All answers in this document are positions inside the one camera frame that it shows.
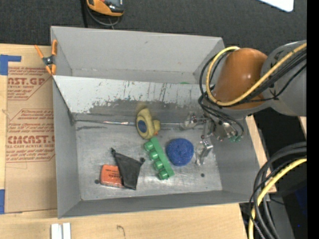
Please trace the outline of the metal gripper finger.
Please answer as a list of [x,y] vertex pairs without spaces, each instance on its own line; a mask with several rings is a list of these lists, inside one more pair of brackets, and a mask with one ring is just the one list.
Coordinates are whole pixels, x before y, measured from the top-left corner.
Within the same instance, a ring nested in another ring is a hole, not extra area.
[[213,150],[213,144],[208,140],[202,140],[195,148],[195,163],[203,165],[205,157]]
[[185,120],[180,123],[181,130],[192,129],[199,125],[199,120],[195,112],[189,112]]

